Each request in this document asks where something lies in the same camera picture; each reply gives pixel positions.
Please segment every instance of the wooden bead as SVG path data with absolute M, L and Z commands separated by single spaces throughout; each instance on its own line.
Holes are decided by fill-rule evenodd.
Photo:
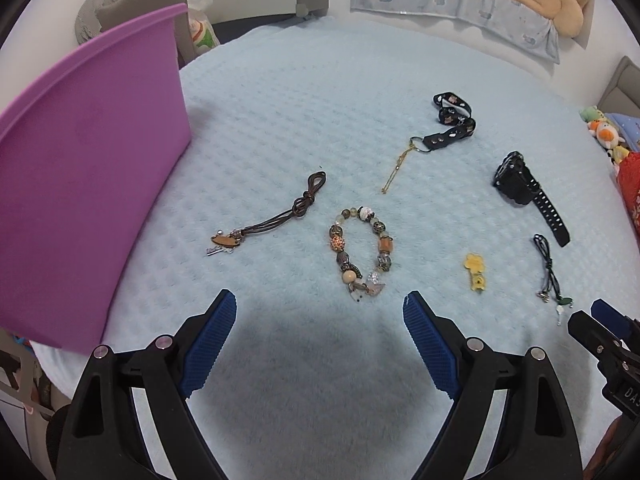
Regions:
M 378 250 L 381 253 L 391 253 L 394 250 L 394 242 L 391 238 L 380 238 L 378 240 Z
M 356 281 L 356 273 L 352 270 L 345 270 L 342 274 L 342 280 L 345 283 L 353 283 Z
M 344 250 L 344 246 L 345 246 L 344 238 L 339 236 L 334 236 L 333 238 L 331 238 L 332 251 L 339 253 L 340 251 Z

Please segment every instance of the leather cord necklace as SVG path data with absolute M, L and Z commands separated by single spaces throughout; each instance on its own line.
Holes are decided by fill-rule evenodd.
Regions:
M 207 249 L 207 256 L 217 253 L 230 253 L 235 247 L 238 247 L 243 241 L 244 237 L 251 234 L 263 233 L 271 231 L 276 227 L 280 227 L 287 220 L 292 218 L 301 218 L 306 214 L 306 210 L 316 200 L 316 193 L 320 191 L 321 187 L 326 182 L 326 173 L 324 171 L 318 171 L 317 173 L 309 175 L 307 179 L 308 189 L 293 201 L 291 209 L 283 211 L 279 215 L 276 215 L 259 224 L 249 225 L 242 229 L 234 229 L 228 235 L 224 234 L 224 231 L 218 231 L 215 236 L 211 237 L 211 241 L 216 245 L 214 248 Z
M 545 261 L 545 283 L 542 286 L 542 290 L 538 293 L 538 297 L 542 298 L 542 301 L 545 303 L 548 303 L 551 299 L 550 293 L 553 290 L 556 303 L 558 304 L 558 306 L 556 306 L 556 312 L 558 313 L 558 326 L 560 326 L 560 318 L 564 311 L 563 307 L 569 306 L 571 308 L 574 306 L 574 300 L 572 300 L 572 298 L 565 298 L 560 294 L 560 283 L 558 283 L 558 279 L 554 273 L 549 242 L 545 237 L 543 237 L 543 235 L 534 235 L 533 243 L 542 256 L 542 259 Z
M 409 147 L 401 153 L 396 161 L 396 167 L 391 172 L 386 184 L 382 188 L 382 193 L 389 191 L 389 186 L 400 170 L 400 166 L 410 152 L 431 153 L 449 146 L 456 140 L 465 139 L 474 134 L 476 130 L 476 121 L 471 118 L 471 106 L 463 99 L 455 95 L 453 92 L 444 92 L 433 96 L 433 103 L 440 109 L 438 112 L 438 120 L 445 126 L 451 127 L 444 133 L 433 134 L 425 137 L 411 137 L 409 139 Z M 416 142 L 421 142 L 423 148 L 416 146 Z

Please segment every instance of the metal screw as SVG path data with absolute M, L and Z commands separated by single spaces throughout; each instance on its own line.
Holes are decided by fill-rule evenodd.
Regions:
M 542 361 L 545 357 L 545 351 L 542 348 L 533 347 L 531 349 L 531 357 L 533 357 L 536 361 Z
M 466 342 L 466 346 L 468 346 L 468 348 L 470 350 L 473 350 L 474 352 L 479 352 L 484 348 L 484 343 L 478 338 L 472 337 L 471 339 L 469 339 L 469 341 Z
M 109 347 L 105 345 L 100 345 L 98 346 L 98 348 L 94 350 L 94 357 L 96 359 L 102 359 L 108 353 L 109 353 Z
M 161 350 L 165 350 L 169 348 L 174 343 L 174 340 L 170 335 L 161 335 L 158 339 L 156 339 L 156 348 Z

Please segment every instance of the yellow charm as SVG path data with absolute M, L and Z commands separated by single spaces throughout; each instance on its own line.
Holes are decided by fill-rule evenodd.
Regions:
M 469 253 L 466 256 L 465 267 L 471 273 L 471 290 L 484 290 L 484 261 L 480 254 Z

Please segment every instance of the black cord necklace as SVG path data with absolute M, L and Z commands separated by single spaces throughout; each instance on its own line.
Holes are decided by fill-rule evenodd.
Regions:
M 542 301 L 548 303 L 551 299 L 549 293 L 553 290 L 556 303 L 558 304 L 556 312 L 558 313 L 558 326 L 560 326 L 560 317 L 564 311 L 563 307 L 569 306 L 571 308 L 574 306 L 574 300 L 572 300 L 572 298 L 564 298 L 560 294 L 560 283 L 558 283 L 558 279 L 556 278 L 553 270 L 553 260 L 551 259 L 551 248 L 549 247 L 549 242 L 545 237 L 543 237 L 543 235 L 534 235 L 533 243 L 545 261 L 545 283 L 542 290 L 538 293 L 538 296 L 542 298 Z

